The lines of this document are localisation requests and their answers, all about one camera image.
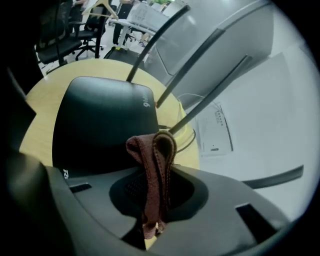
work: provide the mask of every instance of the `light wood tabletop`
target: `light wood tabletop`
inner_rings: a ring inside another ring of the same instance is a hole
[[[55,122],[70,82],[81,76],[125,81],[131,68],[132,65],[116,60],[87,59],[72,62],[49,73],[26,96],[26,101],[36,112],[36,116],[25,134],[20,151],[37,157],[44,165],[52,166]],[[165,90],[162,83],[141,69],[137,71],[132,82],[149,87],[153,91],[155,101]],[[156,114],[159,125],[172,127],[181,118],[179,102],[170,94],[163,105],[156,110]],[[178,150],[190,143],[193,136],[193,129],[190,125],[177,133],[175,137]],[[176,155],[174,163],[199,169],[199,152],[196,140]]]

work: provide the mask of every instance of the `black office chair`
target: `black office chair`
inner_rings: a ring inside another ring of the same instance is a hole
[[[103,4],[100,4],[97,7],[91,9],[90,13],[107,15],[108,10]],[[78,28],[76,28],[75,32],[71,34],[71,37],[83,40],[83,46],[79,48],[79,50],[81,51],[75,57],[76,61],[78,61],[79,56],[83,54],[85,51],[91,51],[95,53],[96,59],[99,58],[100,48],[101,50],[103,50],[103,47],[100,46],[100,40],[102,35],[106,32],[106,20],[107,17],[105,16],[89,15],[89,18],[87,19],[86,23],[72,22],[72,24],[78,25]],[[84,30],[79,31],[79,27],[81,25],[85,25]],[[95,45],[89,45],[89,42],[93,41],[93,39],[96,39]]]
[[[43,64],[58,60],[60,66],[65,65],[67,62],[64,57],[82,45],[81,40],[71,37],[69,33],[68,20],[71,7],[72,0],[66,0],[59,6],[49,8],[40,17],[42,33],[35,50]]]

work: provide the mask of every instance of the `towel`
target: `towel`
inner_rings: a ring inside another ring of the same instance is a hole
[[[170,206],[170,170],[177,153],[177,144],[171,133],[162,130],[129,138],[126,150],[145,169],[147,196],[142,229],[144,239],[151,239],[166,227]]]

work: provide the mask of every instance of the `white wall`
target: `white wall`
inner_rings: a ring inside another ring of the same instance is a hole
[[[167,15],[168,17],[172,17],[176,12],[178,12],[184,5],[179,4],[177,2],[171,2],[167,8],[163,11],[164,15]]]
[[[273,57],[290,46],[303,44],[304,39],[283,12],[274,6],[273,44],[270,57]]]
[[[269,59],[215,100],[222,104],[234,151],[200,158],[201,170],[240,181],[304,165],[301,179],[257,189],[291,220],[306,209],[320,175],[320,75],[301,50],[304,43],[290,21],[275,11]]]

